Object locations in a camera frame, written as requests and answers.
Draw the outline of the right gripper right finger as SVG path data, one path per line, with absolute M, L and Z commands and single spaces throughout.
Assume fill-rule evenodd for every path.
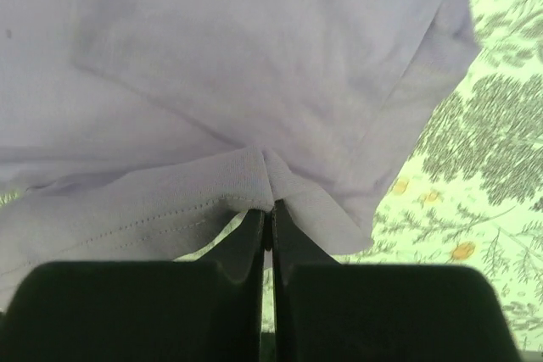
M 278 202 L 271 216 L 280 361 L 518 361 L 493 287 L 454 265 L 344 265 Z

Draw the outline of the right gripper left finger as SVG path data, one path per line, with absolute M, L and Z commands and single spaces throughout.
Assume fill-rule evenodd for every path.
M 52 262 L 1 320 L 4 361 L 256 361 L 265 215 L 190 262 Z

